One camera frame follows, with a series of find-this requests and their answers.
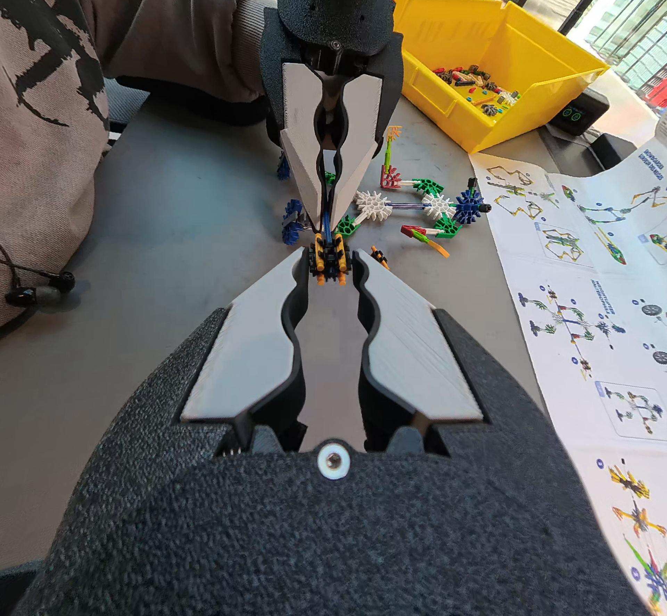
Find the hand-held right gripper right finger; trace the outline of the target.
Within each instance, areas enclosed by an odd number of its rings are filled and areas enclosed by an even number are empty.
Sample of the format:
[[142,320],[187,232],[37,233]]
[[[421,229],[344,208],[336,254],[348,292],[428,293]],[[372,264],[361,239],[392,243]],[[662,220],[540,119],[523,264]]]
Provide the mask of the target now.
[[437,426],[485,422],[436,307],[362,250],[353,253],[353,280],[368,334],[358,384],[365,450],[385,451],[407,427],[439,452]]

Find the black box with green light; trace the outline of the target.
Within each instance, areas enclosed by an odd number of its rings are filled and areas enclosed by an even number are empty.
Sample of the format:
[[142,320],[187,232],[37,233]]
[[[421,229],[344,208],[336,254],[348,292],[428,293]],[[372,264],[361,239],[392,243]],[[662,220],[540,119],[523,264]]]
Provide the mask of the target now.
[[547,125],[568,136],[582,136],[609,108],[609,99],[588,87],[563,107]]

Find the black flat box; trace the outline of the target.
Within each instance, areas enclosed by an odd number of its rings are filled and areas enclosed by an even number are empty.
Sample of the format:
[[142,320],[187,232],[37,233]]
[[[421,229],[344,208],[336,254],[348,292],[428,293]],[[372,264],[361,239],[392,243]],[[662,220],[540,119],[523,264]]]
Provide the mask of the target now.
[[637,151],[637,146],[621,137],[601,133],[584,153],[584,166],[589,176],[613,169]]

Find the white building instruction sheet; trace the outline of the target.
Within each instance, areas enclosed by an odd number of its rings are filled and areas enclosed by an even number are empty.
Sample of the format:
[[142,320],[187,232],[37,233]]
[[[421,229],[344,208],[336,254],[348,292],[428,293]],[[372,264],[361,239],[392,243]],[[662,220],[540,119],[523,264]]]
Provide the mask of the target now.
[[594,177],[470,154],[548,414],[631,613],[666,614],[666,135]]

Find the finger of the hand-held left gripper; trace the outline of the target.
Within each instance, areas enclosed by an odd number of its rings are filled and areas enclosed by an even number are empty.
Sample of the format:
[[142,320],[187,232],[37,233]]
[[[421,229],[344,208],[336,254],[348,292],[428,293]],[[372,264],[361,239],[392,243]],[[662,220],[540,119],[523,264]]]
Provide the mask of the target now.
[[285,62],[281,67],[283,127],[280,141],[310,220],[322,224],[324,185],[318,118],[334,96],[334,77],[306,64]]
[[363,74],[341,88],[341,138],[334,155],[336,182],[331,189],[329,219],[335,227],[344,217],[377,148],[376,128],[382,80]]

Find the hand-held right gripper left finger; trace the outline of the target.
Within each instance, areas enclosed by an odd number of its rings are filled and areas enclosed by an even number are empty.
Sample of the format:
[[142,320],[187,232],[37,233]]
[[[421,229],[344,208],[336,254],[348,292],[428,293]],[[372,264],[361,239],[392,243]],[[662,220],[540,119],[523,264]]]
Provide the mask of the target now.
[[182,422],[228,423],[244,450],[255,427],[280,437],[294,425],[305,404],[296,326],[307,310],[309,278],[309,253],[296,250],[230,303]]

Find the blue toy rod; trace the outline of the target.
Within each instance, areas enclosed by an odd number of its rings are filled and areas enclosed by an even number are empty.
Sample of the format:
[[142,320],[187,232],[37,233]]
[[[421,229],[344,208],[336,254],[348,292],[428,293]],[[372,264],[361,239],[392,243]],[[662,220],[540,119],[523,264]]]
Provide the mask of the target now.
[[325,245],[333,244],[334,226],[333,218],[333,204],[334,194],[336,188],[336,175],[329,171],[323,172],[323,195],[321,208],[321,234],[324,238]]

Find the pile of small building parts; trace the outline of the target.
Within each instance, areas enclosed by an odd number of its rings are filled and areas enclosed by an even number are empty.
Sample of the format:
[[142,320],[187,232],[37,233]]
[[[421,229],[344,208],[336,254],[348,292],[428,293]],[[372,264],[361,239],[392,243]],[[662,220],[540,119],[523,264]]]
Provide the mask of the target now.
[[510,91],[497,84],[490,73],[478,65],[447,69],[437,67],[432,73],[461,94],[465,103],[487,118],[499,118],[522,100],[518,90]]

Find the colourful rod connector toy model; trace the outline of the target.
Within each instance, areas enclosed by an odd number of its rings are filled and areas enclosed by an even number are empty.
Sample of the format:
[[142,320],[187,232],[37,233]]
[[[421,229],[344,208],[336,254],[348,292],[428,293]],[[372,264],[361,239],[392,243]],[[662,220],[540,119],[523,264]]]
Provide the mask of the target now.
[[386,137],[384,164],[381,167],[380,188],[387,190],[411,189],[421,195],[419,203],[401,203],[383,196],[381,192],[358,190],[353,200],[358,215],[352,219],[343,217],[333,232],[346,238],[352,236],[366,220],[384,221],[398,210],[421,211],[433,221],[431,228],[403,225],[401,232],[407,237],[429,245],[444,257],[446,250],[436,243],[437,239],[452,239],[462,226],[476,222],[481,215],[489,213],[492,207],[485,203],[477,178],[469,178],[467,188],[451,200],[444,194],[444,187],[429,178],[403,179],[391,163],[392,144],[401,135],[402,127],[389,126]]

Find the person's beige printed hoodie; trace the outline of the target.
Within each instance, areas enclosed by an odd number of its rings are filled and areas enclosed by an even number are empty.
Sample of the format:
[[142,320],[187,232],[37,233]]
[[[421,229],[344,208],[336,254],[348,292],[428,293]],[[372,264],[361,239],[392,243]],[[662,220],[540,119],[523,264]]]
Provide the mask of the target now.
[[108,113],[78,0],[1,0],[1,246],[14,264],[61,270],[79,248]]

